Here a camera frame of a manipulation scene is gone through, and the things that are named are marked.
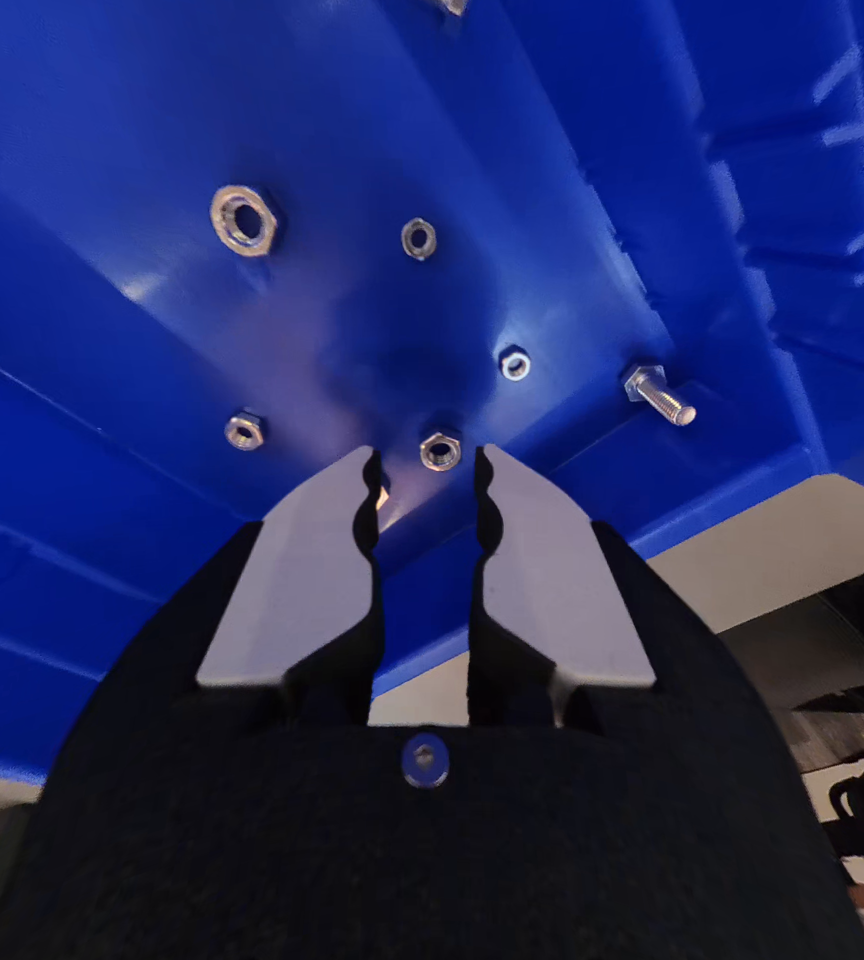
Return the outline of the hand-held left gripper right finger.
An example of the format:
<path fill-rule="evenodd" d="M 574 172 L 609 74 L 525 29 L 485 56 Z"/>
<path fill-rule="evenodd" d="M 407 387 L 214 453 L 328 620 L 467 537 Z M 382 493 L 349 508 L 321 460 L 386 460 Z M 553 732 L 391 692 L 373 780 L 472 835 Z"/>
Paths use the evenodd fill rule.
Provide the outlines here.
<path fill-rule="evenodd" d="M 592 518 L 495 444 L 476 449 L 467 624 L 473 726 L 567 726 L 578 694 L 653 690 L 655 669 Z"/>

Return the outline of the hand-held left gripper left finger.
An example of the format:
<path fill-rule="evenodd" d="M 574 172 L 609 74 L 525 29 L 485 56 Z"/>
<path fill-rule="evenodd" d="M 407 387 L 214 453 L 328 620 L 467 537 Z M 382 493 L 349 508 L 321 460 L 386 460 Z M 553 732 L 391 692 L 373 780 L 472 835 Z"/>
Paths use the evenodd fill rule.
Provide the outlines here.
<path fill-rule="evenodd" d="M 385 652 L 382 481 L 380 452 L 359 446 L 266 514 L 198 666 L 201 688 L 272 690 L 293 716 L 326 697 L 368 723 Z"/>

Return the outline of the small steel bolt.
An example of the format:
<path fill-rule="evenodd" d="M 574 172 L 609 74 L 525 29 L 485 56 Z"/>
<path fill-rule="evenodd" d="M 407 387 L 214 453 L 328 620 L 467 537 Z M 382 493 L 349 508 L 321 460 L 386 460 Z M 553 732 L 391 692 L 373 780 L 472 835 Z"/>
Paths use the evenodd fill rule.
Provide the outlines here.
<path fill-rule="evenodd" d="M 664 366 L 634 364 L 623 372 L 621 382 L 630 403 L 648 404 L 673 426 L 687 427 L 695 422 L 696 408 L 668 386 Z"/>

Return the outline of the small silver nut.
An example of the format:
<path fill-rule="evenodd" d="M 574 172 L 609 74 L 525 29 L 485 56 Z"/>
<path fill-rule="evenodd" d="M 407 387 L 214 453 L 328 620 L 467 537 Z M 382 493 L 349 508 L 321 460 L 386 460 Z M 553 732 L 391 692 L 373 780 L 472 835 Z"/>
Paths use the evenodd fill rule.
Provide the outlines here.
<path fill-rule="evenodd" d="M 214 233 L 242 258 L 264 258 L 276 246 L 282 217 L 268 193 L 241 184 L 221 186 L 209 207 Z"/>

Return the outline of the blue plastic bin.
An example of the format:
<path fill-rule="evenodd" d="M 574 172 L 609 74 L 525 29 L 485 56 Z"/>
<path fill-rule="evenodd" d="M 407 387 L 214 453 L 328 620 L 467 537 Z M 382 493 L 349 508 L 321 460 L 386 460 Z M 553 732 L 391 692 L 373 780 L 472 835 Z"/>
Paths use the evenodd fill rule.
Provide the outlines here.
<path fill-rule="evenodd" d="M 269 255 L 216 236 L 228 185 Z M 864 2 L 0 2 L 0 778 L 40 786 L 156 608 L 360 446 L 378 690 L 440 663 L 487 443 L 647 558 L 864 487 Z"/>

